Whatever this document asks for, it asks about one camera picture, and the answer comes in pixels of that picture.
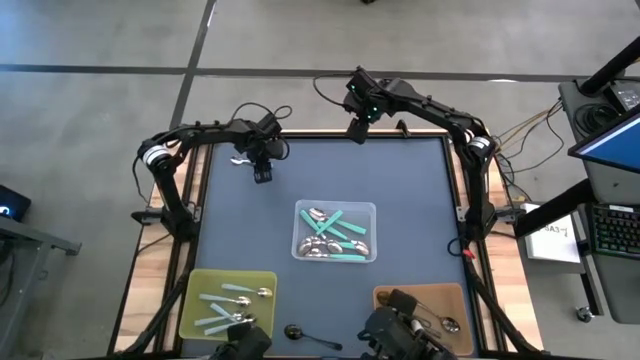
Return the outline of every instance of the concrete floor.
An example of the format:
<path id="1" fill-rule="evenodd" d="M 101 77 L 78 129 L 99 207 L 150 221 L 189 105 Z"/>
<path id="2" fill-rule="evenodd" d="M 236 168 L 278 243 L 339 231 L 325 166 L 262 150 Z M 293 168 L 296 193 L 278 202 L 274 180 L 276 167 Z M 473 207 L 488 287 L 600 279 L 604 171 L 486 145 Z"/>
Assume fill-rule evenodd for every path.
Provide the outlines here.
<path id="1" fill-rule="evenodd" d="M 204 6 L 204 0 L 4 1 L 0 63 L 185 67 Z M 219 0 L 199 66 L 589 74 L 640 33 L 639 20 L 634 0 L 379 0 L 371 6 Z M 0 159 L 0 183 L 33 199 L 29 224 L 84 243 L 77 258 L 51 258 L 16 356 L 105 353 L 140 230 L 129 218 L 143 206 L 131 162 L 142 139 L 168 127 L 181 83 L 182 76 L 0 73 L 0 152 L 12 154 Z M 558 97 L 554 83 L 412 83 L 479 116 L 495 134 Z M 335 98 L 343 86 L 321 82 Z M 224 120 L 249 100 L 292 105 L 287 128 L 344 128 L 350 119 L 323 102 L 309 79 L 197 77 L 183 121 Z M 257 117 L 252 111 L 243 116 Z M 404 118 L 411 127 L 429 127 Z M 562 113 L 552 125 L 570 146 Z M 540 127 L 514 167 L 536 163 L 556 141 Z M 580 161 L 564 154 L 519 174 L 517 183 L 543 201 L 584 178 Z M 150 178 L 140 173 L 148 193 Z M 574 320 L 572 308 L 586 301 L 578 276 L 526 270 L 547 350 L 636 357 L 640 327 L 608 316 L 589 325 Z"/>

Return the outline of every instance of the wire bundle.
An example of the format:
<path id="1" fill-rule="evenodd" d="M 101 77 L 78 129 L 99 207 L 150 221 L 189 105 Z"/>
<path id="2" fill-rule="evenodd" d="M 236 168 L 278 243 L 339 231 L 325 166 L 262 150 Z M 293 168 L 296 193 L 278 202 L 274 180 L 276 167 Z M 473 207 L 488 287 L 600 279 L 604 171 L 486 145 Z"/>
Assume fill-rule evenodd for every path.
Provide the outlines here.
<path id="1" fill-rule="evenodd" d="M 542 164 L 544 164 L 545 162 L 547 162 L 549 159 L 551 159 L 552 157 L 554 157 L 557 153 L 559 153 L 562 148 L 564 147 L 564 140 L 562 139 L 562 137 L 560 135 L 558 135 L 558 133 L 556 133 L 556 131 L 551 127 L 551 123 L 549 122 L 549 119 L 557 114 L 560 110 L 562 110 L 562 103 L 561 101 L 557 101 L 552 107 L 550 107 L 549 109 L 546 109 L 544 111 L 541 111 L 539 113 L 537 113 L 536 115 L 530 117 L 529 119 L 516 124 L 515 126 L 509 128 L 507 131 L 503 132 L 502 134 L 498 135 L 498 136 L 494 136 L 494 139 L 496 139 L 496 141 L 498 142 L 498 150 L 497 150 L 497 159 L 498 159 L 498 168 L 500 170 L 500 176 L 502 177 L 502 179 L 504 180 L 504 182 L 507 184 L 507 195 L 509 197 L 509 201 L 511 201 L 511 194 L 509 193 L 509 187 L 514 187 L 516 188 L 520 193 L 522 193 L 522 195 L 524 195 L 525 199 L 527 199 L 528 201 L 531 201 L 531 196 L 529 196 L 529 194 L 527 194 L 527 192 L 521 188 L 520 186 L 518 186 L 515 183 L 515 174 L 517 173 L 521 173 L 521 172 L 525 172 L 525 171 L 529 171 L 532 169 L 535 169 L 539 166 L 541 166 Z M 549 130 L 553 133 L 553 135 L 558 138 L 558 140 L 560 140 L 560 146 L 553 152 L 551 153 L 551 155 L 547 156 L 546 158 L 544 158 L 542 161 L 540 161 L 539 163 L 533 165 L 533 166 L 529 166 L 527 168 L 524 169 L 519 169 L 519 170 L 514 170 L 513 169 L 513 165 L 511 164 L 511 159 L 513 159 L 514 157 L 522 154 L 522 152 L 524 151 L 524 146 L 527 142 L 527 138 L 529 137 L 529 135 L 533 132 L 533 130 L 535 130 L 537 127 L 539 127 L 542 123 L 546 123 L 547 127 L 549 128 Z M 516 137 L 516 135 L 518 135 L 519 133 L 521 133 L 522 131 L 526 132 L 523 136 L 521 136 L 520 138 L 514 140 L 514 138 Z M 514 154 L 511 154 L 509 156 L 506 156 L 504 154 L 504 151 L 509 149 L 510 147 L 520 144 L 520 149 L 515 152 Z"/>

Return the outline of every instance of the utensil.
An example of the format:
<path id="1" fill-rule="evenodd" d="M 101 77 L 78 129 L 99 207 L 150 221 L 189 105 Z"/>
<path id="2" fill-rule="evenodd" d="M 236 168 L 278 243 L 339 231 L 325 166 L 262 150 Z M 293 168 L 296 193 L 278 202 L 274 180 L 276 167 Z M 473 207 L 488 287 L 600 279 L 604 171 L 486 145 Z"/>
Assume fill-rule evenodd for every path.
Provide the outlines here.
<path id="1" fill-rule="evenodd" d="M 238 296 L 237 299 L 230 299 L 230 298 L 226 298 L 223 296 L 217 296 L 217 295 L 209 295 L 209 294 L 200 294 L 199 296 L 200 300 L 207 300 L 207 301 L 225 301 L 225 302 L 232 302 L 232 303 L 236 303 L 242 307 L 247 307 L 249 305 L 251 305 L 251 299 L 249 299 L 246 296 Z"/>
<path id="2" fill-rule="evenodd" d="M 387 306 L 389 304 L 389 296 L 390 296 L 389 292 L 380 291 L 379 293 L 376 294 L 376 299 L 378 300 L 380 305 Z M 438 321 L 440 321 L 440 326 L 442 326 L 444 331 L 446 331 L 448 333 L 451 333 L 451 334 L 457 333 L 458 331 L 460 331 L 460 324 L 454 318 L 451 318 L 451 317 L 448 317 L 448 316 L 440 316 L 440 315 L 436 314 L 433 310 L 431 310 L 425 304 L 421 303 L 418 299 L 416 299 L 416 304 L 421 309 L 425 310 L 426 312 L 428 312 L 429 314 L 431 314 L 432 316 L 437 318 Z M 418 320 L 427 321 L 429 323 L 429 327 L 431 327 L 431 322 L 429 320 L 426 320 L 426 319 L 424 319 L 424 318 L 422 318 L 420 316 L 417 316 L 417 315 L 413 315 L 413 317 L 418 319 Z"/>
<path id="3" fill-rule="evenodd" d="M 324 223 L 322 221 L 318 222 L 317 224 L 318 226 L 320 225 L 324 225 Z M 367 244 L 365 244 L 362 241 L 357 241 L 357 240 L 350 240 L 347 235 L 341 233 L 340 231 L 336 230 L 334 227 L 329 226 L 327 228 L 327 231 L 332 233 L 333 235 L 339 237 L 340 239 L 350 242 L 353 245 L 353 249 L 356 250 L 357 252 L 359 252 L 362 255 L 369 255 L 369 247 L 367 246 Z"/>
<path id="4" fill-rule="evenodd" d="M 253 163 L 251 162 L 251 160 L 242 158 L 242 157 L 237 156 L 237 155 L 233 155 L 231 157 L 231 159 L 229 159 L 229 160 L 231 160 L 231 163 L 233 165 L 249 165 L 249 166 L 253 166 Z"/>
<path id="5" fill-rule="evenodd" d="M 307 224 L 309 224 L 309 226 L 311 226 L 311 228 L 315 231 L 320 230 L 320 227 L 318 226 L 318 224 L 316 224 L 315 221 L 313 221 L 313 219 L 311 218 L 311 216 L 309 216 L 309 214 L 303 210 L 300 210 L 300 217 L 302 218 L 302 220 L 304 220 Z M 323 238 L 324 240 L 327 240 L 327 236 L 325 234 L 320 234 L 320 237 Z"/>
<path id="6" fill-rule="evenodd" d="M 226 317 L 227 319 L 231 319 L 231 321 L 235 321 L 233 319 L 233 315 L 229 314 L 227 312 L 227 310 L 223 309 L 222 306 L 216 304 L 216 303 L 211 303 L 211 305 L 209 305 L 209 307 L 211 308 L 211 310 L 217 312 L 218 314 Z"/>
<path id="7" fill-rule="evenodd" d="M 322 339 L 318 339 L 315 338 L 313 336 L 309 336 L 305 333 L 302 332 L 302 328 L 298 325 L 295 324 L 289 324 L 287 326 L 284 327 L 284 334 L 287 336 L 287 338 L 291 339 L 291 340 L 300 340 L 303 337 L 306 337 L 308 339 L 311 339 L 313 341 L 319 342 L 322 345 L 325 345 L 333 350 L 338 350 L 341 351 L 342 350 L 342 344 L 340 343 L 336 343 L 333 341 L 327 341 L 327 340 L 322 340 Z"/>
<path id="8" fill-rule="evenodd" d="M 316 208 L 311 208 L 309 209 L 309 214 L 311 215 L 311 218 L 315 221 L 322 221 L 325 222 L 327 220 L 329 220 L 329 215 L 327 215 L 327 213 L 325 213 L 324 211 L 320 210 L 320 209 L 316 209 Z M 342 226 L 343 228 L 347 228 L 351 231 L 353 231 L 354 233 L 360 234 L 360 235 L 364 235 L 367 233 L 367 229 L 360 227 L 358 225 L 354 225 L 351 223 L 348 223 L 346 221 L 342 221 L 342 220 L 336 220 L 335 221 L 336 224 Z"/>
<path id="9" fill-rule="evenodd" d="M 202 326 L 202 325 L 209 325 L 209 324 L 213 324 L 222 320 L 231 320 L 233 322 L 238 322 L 238 321 L 242 321 L 242 319 L 244 319 L 245 317 L 245 313 L 244 312 L 237 312 L 237 313 L 233 313 L 231 314 L 231 317 L 228 316 L 216 316 L 216 317 L 212 317 L 212 318 L 205 318 L 205 319 L 200 319 L 200 320 L 196 320 L 194 321 L 193 325 L 195 326 Z"/>
<path id="10" fill-rule="evenodd" d="M 317 236 L 308 236 L 298 245 L 298 254 L 304 255 L 316 246 L 324 245 L 332 254 L 341 254 L 344 250 L 336 241 L 320 240 Z"/>
<path id="11" fill-rule="evenodd" d="M 298 254 L 304 255 L 307 252 L 309 252 L 309 250 L 311 250 L 312 248 L 318 247 L 321 245 L 326 246 L 329 252 L 332 254 L 342 254 L 342 252 L 344 252 L 344 249 L 356 250 L 356 247 L 351 243 L 338 242 L 331 239 L 324 241 L 324 240 L 321 240 L 319 237 L 312 235 L 312 236 L 307 236 L 300 242 L 300 244 L 298 245 Z"/>
<path id="12" fill-rule="evenodd" d="M 232 327 L 233 325 L 237 325 L 237 324 L 242 324 L 242 323 L 254 323 L 256 322 L 258 319 L 253 316 L 252 314 L 247 315 L 242 321 L 238 321 L 238 322 L 234 322 L 231 324 L 226 324 L 226 325 L 220 325 L 220 326 L 216 326 L 216 327 L 212 327 L 209 329 L 206 329 L 204 331 L 205 336 L 209 336 L 209 335 L 213 335 L 213 334 L 217 334 L 221 331 L 225 331 L 228 328 Z"/>
<path id="13" fill-rule="evenodd" d="M 353 261 L 363 261 L 367 258 L 362 255 L 350 255 L 350 254 L 324 254 L 320 249 L 313 248 L 309 250 L 304 256 L 307 257 L 316 257 L 316 258 L 332 258 L 332 259 L 340 259 L 340 260 L 353 260 Z"/>
<path id="14" fill-rule="evenodd" d="M 316 231 L 316 235 L 322 234 L 325 230 L 327 230 L 329 226 L 333 225 L 333 223 L 338 220 L 340 216 L 342 216 L 342 210 L 338 210 L 333 213 L 333 215 L 331 215 L 331 217 L 327 219 L 327 221 L 325 221 L 322 225 L 319 225 L 320 228 Z"/>
<path id="15" fill-rule="evenodd" d="M 444 329 L 444 331 L 454 334 L 457 333 L 458 331 L 460 331 L 460 324 L 456 321 L 456 319 L 449 317 L 449 316 L 440 316 L 438 314 L 436 314 L 433 310 L 431 310 L 427 305 L 421 303 L 419 300 L 416 299 L 416 303 L 417 305 L 424 311 L 428 312 L 429 314 L 435 316 L 439 321 L 440 321 L 440 325 L 442 325 L 442 328 Z"/>
<path id="16" fill-rule="evenodd" d="M 232 290 L 232 291 L 252 292 L 252 293 L 256 293 L 256 294 L 258 294 L 258 296 L 264 297 L 264 298 L 273 296 L 273 291 L 271 291 L 271 289 L 267 289 L 267 288 L 259 288 L 258 290 L 253 290 L 253 289 L 250 289 L 248 287 L 244 287 L 244 286 L 240 286 L 240 285 L 233 285 L 233 284 L 222 284 L 222 288 L 225 289 L 225 290 Z"/>

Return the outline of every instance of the black cable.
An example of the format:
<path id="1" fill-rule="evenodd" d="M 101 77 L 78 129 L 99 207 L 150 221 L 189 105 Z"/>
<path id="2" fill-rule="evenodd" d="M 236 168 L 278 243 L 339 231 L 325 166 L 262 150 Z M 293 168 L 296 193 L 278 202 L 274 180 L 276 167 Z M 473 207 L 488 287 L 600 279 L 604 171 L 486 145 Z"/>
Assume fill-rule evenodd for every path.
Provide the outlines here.
<path id="1" fill-rule="evenodd" d="M 618 116 L 618 111 L 611 105 L 586 104 L 576 109 L 572 120 L 580 135 L 587 137 L 617 119 Z"/>
<path id="2" fill-rule="evenodd" d="M 555 115 L 558 111 L 560 111 L 560 107 L 558 107 L 561 104 L 560 100 L 558 100 L 558 102 L 556 102 L 555 104 L 553 104 L 553 106 L 551 108 L 549 108 L 549 111 L 547 111 L 547 114 L 545 115 L 545 117 L 540 120 L 539 122 L 537 122 L 535 125 L 533 125 L 531 128 L 529 128 L 529 130 L 527 130 L 527 132 L 524 134 L 524 136 L 522 137 L 522 142 L 520 143 L 520 149 L 515 153 L 515 154 L 511 154 L 507 157 L 507 159 L 513 159 L 514 157 L 518 156 L 519 154 L 522 153 L 522 151 L 524 150 L 524 144 L 527 142 L 527 138 L 529 137 L 529 135 L 533 132 L 533 130 L 535 130 L 540 124 L 542 124 L 545 121 L 549 121 L 549 118 L 553 115 Z"/>
<path id="3" fill-rule="evenodd" d="M 500 162 L 500 160 L 505 161 L 506 165 L 509 168 L 509 174 L 512 175 L 512 178 L 509 179 L 509 177 L 506 175 L 506 173 L 502 170 L 501 166 L 498 166 L 498 171 L 500 172 L 500 177 L 502 177 L 502 179 L 507 183 L 506 185 L 506 191 L 507 191 L 507 196 L 509 197 L 509 199 L 511 199 L 511 194 L 509 193 L 509 186 L 513 186 L 514 188 L 516 188 L 518 191 L 520 191 L 520 193 L 522 193 L 522 195 L 524 195 L 525 199 L 527 201 L 531 201 L 531 196 L 529 196 L 529 194 L 527 194 L 527 192 L 520 187 L 518 184 L 516 184 L 516 175 L 513 174 L 513 165 L 511 164 L 511 161 L 509 159 L 507 159 L 504 155 L 502 154 L 497 154 L 496 155 L 498 157 L 498 164 L 499 165 L 503 165 L 503 163 Z"/>
<path id="4" fill-rule="evenodd" d="M 257 107 L 259 107 L 259 108 L 263 109 L 263 110 L 264 110 L 264 111 L 266 111 L 267 113 L 269 113 L 269 114 L 271 114 L 271 115 L 275 116 L 275 117 L 276 117 L 276 119 L 278 119 L 278 120 L 286 119 L 286 118 L 288 118 L 289 116 L 291 116 L 291 114 L 293 113 L 293 108 L 292 108 L 291 106 L 289 106 L 289 105 L 282 105 L 282 106 L 280 106 L 279 108 L 277 108 L 277 109 L 276 109 L 276 111 L 271 111 L 271 109 L 269 109 L 268 107 L 266 107 L 266 106 L 264 106 L 264 105 L 262 105 L 262 104 L 258 104 L 257 102 L 253 102 L 253 101 L 247 101 L 246 103 L 242 103 L 242 104 L 240 104 L 240 106 L 238 106 L 238 107 L 236 108 L 236 110 L 235 110 L 235 111 L 233 112 L 233 114 L 231 115 L 231 120 L 233 120 L 233 119 L 235 119 L 235 118 L 236 118 L 236 115 L 238 115 L 238 111 L 240 111 L 240 109 L 242 109 L 242 108 L 243 108 L 243 107 L 245 107 L 245 106 L 249 106 L 249 105 L 251 105 L 251 106 L 257 106 Z M 288 110 L 289 110 L 289 112 L 287 113 L 287 115 L 284 115 L 284 116 L 277 116 L 276 114 L 278 113 L 278 111 L 280 111 L 280 110 L 282 110 L 282 109 L 288 109 Z"/>
<path id="5" fill-rule="evenodd" d="M 331 99 L 330 97 L 326 96 L 325 94 L 322 93 L 322 91 L 320 91 L 320 89 L 318 88 L 318 84 L 317 81 L 318 79 L 322 79 L 322 78 L 328 78 L 328 77 L 345 77 L 345 76 L 349 76 L 352 73 L 333 73 L 333 74 L 325 74 L 325 75 L 318 75 L 316 77 L 313 78 L 312 83 L 313 83 L 313 89 L 318 93 L 318 95 L 320 95 L 320 97 L 322 97 L 323 99 L 325 99 L 326 101 L 332 103 L 333 105 L 338 105 L 342 108 L 345 107 L 345 104 L 343 103 L 339 103 L 333 99 Z"/>
<path id="6" fill-rule="evenodd" d="M 13 277 L 16 271 L 16 254 L 14 250 L 11 250 L 11 265 L 9 265 L 9 274 L 7 275 L 7 282 L 0 290 L 0 295 L 2 296 L 2 300 L 0 300 L 0 308 L 4 306 L 4 304 L 9 299 L 9 295 L 11 294 L 11 288 L 13 287 Z"/>
<path id="7" fill-rule="evenodd" d="M 533 130 L 535 130 L 543 122 L 544 122 L 544 119 L 540 120 L 538 123 L 536 123 L 531 128 L 529 128 L 529 130 L 527 130 L 527 132 L 524 134 L 524 136 L 522 138 L 516 140 L 516 143 L 518 141 L 522 141 L 520 143 L 520 149 L 518 149 L 518 151 L 516 151 L 515 153 L 509 155 L 509 157 L 505 157 L 505 159 L 512 159 L 512 158 L 520 155 L 522 153 L 522 151 L 524 150 L 524 144 L 527 142 L 527 138 L 529 137 L 529 135 L 533 132 Z"/>
<path id="8" fill-rule="evenodd" d="M 549 155 L 546 158 L 544 158 L 544 160 L 540 161 L 539 163 L 537 163 L 537 164 L 535 164 L 533 166 L 530 166 L 528 168 L 515 170 L 515 171 L 512 172 L 512 174 L 517 174 L 517 173 L 521 173 L 521 172 L 524 172 L 524 171 L 529 171 L 529 170 L 535 169 L 535 168 L 541 166 L 542 164 L 544 164 L 545 162 L 547 162 L 547 160 L 549 160 L 552 157 L 554 157 L 557 153 L 560 152 L 560 150 L 562 150 L 564 148 L 564 140 L 562 140 L 562 137 L 560 135 L 558 135 L 558 133 L 556 133 L 556 131 L 553 130 L 553 128 L 551 127 L 551 123 L 549 123 L 549 117 L 547 117 L 545 120 L 547 122 L 547 126 L 549 127 L 549 130 L 551 130 L 553 135 L 555 135 L 555 137 L 557 137 L 558 140 L 560 140 L 560 147 L 558 147 L 558 149 L 556 151 L 554 151 L 551 155 Z"/>
<path id="9" fill-rule="evenodd" d="M 145 245 L 145 246 L 141 247 L 141 248 L 140 248 L 140 249 L 138 249 L 138 251 L 136 252 L 136 256 L 137 256 L 137 255 L 140 255 L 140 253 L 141 253 L 141 252 L 143 252 L 144 250 L 146 250 L 146 249 L 148 249 L 149 247 L 151 247 L 151 246 L 153 246 L 153 245 L 155 245 L 155 244 L 159 243 L 160 241 L 162 241 L 162 240 L 164 240 L 164 239 L 168 238 L 169 236 L 171 236 L 171 234 L 167 234 L 167 235 L 165 235 L 165 236 L 163 236 L 163 237 L 161 237 L 161 238 L 158 238 L 158 239 L 156 239 L 156 240 L 154 240 L 154 241 L 152 241 L 152 242 L 148 243 L 147 245 Z"/>
<path id="10" fill-rule="evenodd" d="M 460 237 L 453 238 L 453 239 L 449 240 L 449 242 L 447 243 L 447 252 L 451 256 L 460 257 L 460 256 L 462 256 L 462 253 L 454 253 L 453 251 L 451 251 L 451 245 L 453 245 L 453 243 L 456 242 L 456 241 L 460 241 Z"/>
<path id="11" fill-rule="evenodd" d="M 287 113 L 287 115 L 284 115 L 284 116 L 278 116 L 278 115 L 277 115 L 277 114 L 278 114 L 278 111 L 280 111 L 280 110 L 282 110 L 282 109 L 289 109 L 289 112 Z M 278 107 L 278 108 L 276 109 L 276 111 L 274 111 L 274 112 L 273 112 L 273 115 L 274 115 L 274 116 L 276 117 L 276 119 L 278 119 L 278 120 L 286 119 L 286 118 L 288 118 L 289 116 L 291 116 L 291 114 L 293 114 L 293 108 L 292 108 L 291 106 L 289 106 L 289 105 L 282 105 L 282 106 Z"/>
<path id="12" fill-rule="evenodd" d="M 140 190 L 140 181 L 138 181 L 138 174 L 136 174 L 136 163 L 138 163 L 138 156 L 133 159 L 133 165 L 131 166 L 131 172 L 133 173 L 133 180 L 136 182 L 136 189 L 138 189 L 138 195 L 144 200 L 145 205 L 149 204 L 149 200 L 147 200 L 144 195 L 142 195 L 142 190 Z"/>

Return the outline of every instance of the cable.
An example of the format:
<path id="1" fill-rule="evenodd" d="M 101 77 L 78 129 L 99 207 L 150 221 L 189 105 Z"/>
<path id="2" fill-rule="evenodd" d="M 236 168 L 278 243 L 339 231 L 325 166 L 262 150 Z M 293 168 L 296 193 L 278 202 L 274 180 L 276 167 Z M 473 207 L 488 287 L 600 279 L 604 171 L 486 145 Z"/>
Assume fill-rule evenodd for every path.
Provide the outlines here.
<path id="1" fill-rule="evenodd" d="M 233 119 L 235 119 L 235 118 L 236 118 L 236 115 L 238 114 L 238 111 L 240 111 L 240 109 L 242 109 L 242 108 L 243 108 L 243 107 L 245 107 L 245 106 L 249 106 L 249 105 L 257 106 L 257 107 L 259 107 L 259 108 L 261 108 L 261 109 L 265 110 L 267 113 L 269 113 L 269 114 L 271 114 L 271 115 L 275 116 L 275 117 L 276 117 L 276 119 L 278 119 L 278 120 L 286 119 L 286 118 L 288 118 L 289 116 L 291 116 L 291 114 L 293 113 L 293 108 L 292 108 L 291 106 L 289 106 L 289 105 L 282 105 L 282 106 L 280 106 L 279 108 L 277 108 L 277 109 L 276 109 L 276 111 L 271 111 L 268 107 L 266 107 L 266 106 L 264 106 L 264 105 L 262 105 L 262 104 L 258 104 L 258 103 L 253 102 L 253 101 L 247 101 L 246 103 L 242 103 L 242 104 L 240 104 L 240 106 L 238 106 L 238 107 L 236 108 L 236 110 L 235 110 L 235 111 L 233 112 L 233 114 L 231 115 L 231 120 L 233 120 Z M 276 116 L 276 114 L 278 113 L 278 111 L 280 111 L 280 110 L 282 110 L 282 109 L 288 109 L 288 110 L 289 110 L 289 112 L 287 113 L 287 115 L 280 116 L 280 117 Z"/>
<path id="2" fill-rule="evenodd" d="M 133 180 L 135 180 L 136 182 L 136 189 L 138 189 L 138 195 L 142 198 L 142 200 L 144 200 L 145 205 L 147 205 L 149 204 L 149 200 L 147 200 L 147 198 L 144 197 L 144 195 L 142 195 L 142 190 L 140 190 L 140 181 L 138 181 L 138 174 L 136 174 L 136 163 L 138 162 L 138 160 L 139 160 L 138 156 L 136 156 L 136 158 L 133 159 L 131 172 L 133 173 Z"/>
<path id="3" fill-rule="evenodd" d="M 153 246 L 153 245 L 155 245 L 155 244 L 159 243 L 160 241 L 162 241 L 162 240 L 164 240 L 164 239 L 168 238 L 169 236 L 171 236 L 171 234 L 167 234 L 167 235 L 165 235 L 165 236 L 163 236 L 163 237 L 161 237 L 161 238 L 158 238 L 158 239 L 156 239 L 156 240 L 154 240 L 154 241 L 152 241 L 152 242 L 148 243 L 147 245 L 145 245 L 145 246 L 141 247 L 140 249 L 138 249 L 138 251 L 136 251 L 136 256 L 140 255 L 140 253 L 141 253 L 141 252 L 143 252 L 144 250 L 146 250 L 146 249 L 148 249 L 149 247 L 151 247 L 151 246 Z"/>
<path id="4" fill-rule="evenodd" d="M 453 238 L 453 239 L 449 240 L 449 242 L 447 243 L 447 252 L 449 253 L 449 255 L 455 256 L 455 257 L 462 256 L 462 253 L 454 253 L 453 251 L 451 251 L 451 245 L 453 245 L 454 242 L 459 241 L 459 240 L 460 240 L 460 237 Z"/>
<path id="5" fill-rule="evenodd" d="M 333 105 L 338 105 L 342 108 L 345 107 L 345 104 L 343 103 L 339 103 L 333 99 L 331 99 L 330 97 L 326 96 L 325 94 L 322 93 L 322 91 L 320 91 L 320 89 L 318 88 L 318 84 L 317 81 L 318 79 L 322 79 L 322 78 L 328 78 L 328 77 L 345 77 L 345 76 L 349 76 L 352 73 L 333 73 L 333 74 L 325 74 L 325 75 L 318 75 L 316 77 L 313 78 L 313 89 L 318 93 L 318 95 L 320 95 L 320 97 L 322 97 L 323 99 L 325 99 L 326 101 L 332 103 Z"/>
<path id="6" fill-rule="evenodd" d="M 511 139 L 513 139 L 520 131 L 524 130 L 527 126 L 531 125 L 532 123 L 534 123 L 536 120 L 540 119 L 541 117 L 544 116 L 545 113 L 547 113 L 548 110 L 544 110 L 541 111 L 539 113 L 537 113 L 536 115 L 530 117 L 529 119 L 521 122 L 520 124 L 511 127 L 509 130 L 503 132 L 502 134 L 498 135 L 499 138 L 502 139 L 503 136 L 505 136 L 506 134 L 508 134 L 510 131 L 514 130 L 517 128 L 517 130 L 509 135 L 508 138 L 506 138 L 505 140 L 502 141 L 503 144 L 507 144 Z"/>
<path id="7" fill-rule="evenodd" d="M 512 172 L 512 174 L 517 174 L 517 173 L 521 173 L 521 172 L 525 172 L 525 171 L 529 171 L 529 170 L 535 169 L 535 168 L 541 166 L 542 164 L 544 164 L 545 162 L 547 162 L 547 160 L 549 160 L 552 157 L 554 157 L 557 153 L 560 152 L 560 150 L 562 150 L 564 148 L 564 140 L 562 140 L 562 137 L 560 135 L 558 135 L 558 133 L 556 133 L 555 130 L 553 130 L 553 128 L 551 127 L 551 123 L 549 123 L 549 117 L 546 118 L 546 122 L 547 122 L 547 126 L 549 127 L 549 130 L 551 130 L 553 135 L 555 135 L 560 140 L 560 147 L 558 147 L 558 149 L 556 151 L 554 151 L 551 155 L 549 155 L 546 158 L 544 158 L 544 160 L 540 161 L 539 163 L 537 163 L 537 164 L 535 164 L 533 166 L 530 166 L 528 168 L 515 170 L 515 171 Z"/>
<path id="8" fill-rule="evenodd" d="M 576 109 L 573 122 L 580 135 L 587 137 L 617 119 L 618 111 L 608 104 L 586 104 Z"/>
<path id="9" fill-rule="evenodd" d="M 527 201 L 531 201 L 531 196 L 529 196 L 529 194 L 527 194 L 527 192 L 522 187 L 520 187 L 518 184 L 516 184 L 516 182 L 515 182 L 516 175 L 513 174 L 513 165 L 511 165 L 511 161 L 509 161 L 509 159 L 507 159 L 502 154 L 497 154 L 497 157 L 498 157 L 498 164 L 499 165 L 502 165 L 502 163 L 500 163 L 500 158 L 502 158 L 502 160 L 507 163 L 506 166 L 509 167 L 510 174 L 513 176 L 512 179 L 509 179 L 509 177 L 505 174 L 505 172 L 502 171 L 502 167 L 498 166 L 498 171 L 500 172 L 500 177 L 502 177 L 502 179 L 506 182 L 505 190 L 507 191 L 507 197 L 508 197 L 509 205 L 511 206 L 511 208 L 514 209 L 514 206 L 513 206 L 513 201 L 512 201 L 512 198 L 511 198 L 511 193 L 509 192 L 509 186 L 513 186 L 514 188 L 516 188 L 520 193 L 522 193 L 522 195 L 524 195 L 524 197 L 525 197 L 525 199 Z"/>
<path id="10" fill-rule="evenodd" d="M 547 115 L 545 116 L 545 118 L 544 118 L 544 119 L 542 119 L 540 122 L 536 123 L 534 126 L 532 126 L 531 128 L 529 128 L 529 130 L 524 134 L 524 136 L 523 136 L 522 138 L 520 138 L 520 139 L 518 139 L 518 140 L 516 140 L 516 141 L 515 141 L 515 143 L 514 143 L 514 144 L 517 144 L 517 142 L 518 142 L 518 141 L 522 140 L 522 142 L 520 143 L 520 150 L 518 150 L 515 154 L 511 154 L 511 155 L 509 155 L 509 156 L 507 157 L 507 159 L 512 159 L 512 158 L 514 158 L 514 157 L 516 157 L 516 156 L 518 156 L 519 154 L 521 154 L 521 153 L 522 153 L 522 151 L 524 150 L 524 144 L 527 142 L 527 138 L 528 138 L 528 136 L 533 132 L 533 130 L 534 130 L 534 129 L 536 129 L 536 128 L 537 128 L 540 124 L 542 124 L 545 120 L 547 120 L 547 121 L 548 121 L 548 119 L 549 119 L 550 117 L 552 117 L 553 115 L 557 114 L 557 113 L 560 111 L 561 107 L 560 107 L 560 108 L 558 108 L 558 107 L 557 107 L 557 105 L 558 105 L 558 104 L 559 104 L 559 102 L 558 102 L 558 103 L 556 103 L 554 106 L 552 106 L 552 107 L 551 107 L 551 109 L 549 109 L 549 111 L 547 112 Z"/>
<path id="11" fill-rule="evenodd" d="M 498 148 L 498 152 L 502 152 L 504 150 L 506 150 L 507 148 L 513 146 L 514 144 L 517 144 L 518 141 L 523 140 L 526 141 L 527 135 L 530 134 L 533 129 L 535 129 L 538 125 L 540 125 L 540 123 L 544 120 L 540 120 L 539 122 L 536 123 L 536 121 L 538 121 L 539 119 L 541 119 L 543 116 L 545 116 L 545 114 L 549 117 L 555 115 L 558 111 L 560 111 L 560 109 L 562 109 L 562 102 L 561 100 L 558 100 L 555 104 L 553 104 L 553 106 L 551 106 L 549 109 L 541 111 L 539 113 L 537 113 L 536 115 L 530 117 L 529 119 L 516 124 L 514 126 L 512 126 L 511 128 L 507 129 L 507 131 L 503 132 L 502 134 L 498 135 L 498 137 L 500 139 L 502 139 L 503 136 L 505 136 L 506 134 L 510 133 L 511 131 L 515 130 L 515 132 L 513 132 L 511 135 L 509 135 L 508 138 L 506 138 L 505 140 L 501 141 L 501 145 Z M 533 124 L 533 127 L 529 128 L 529 130 L 527 131 L 527 133 L 521 137 L 518 140 L 514 140 L 514 143 L 510 144 L 509 146 L 505 146 L 509 141 L 511 141 L 511 139 L 513 139 L 519 132 L 521 132 L 522 130 L 524 130 L 527 126 Z"/>

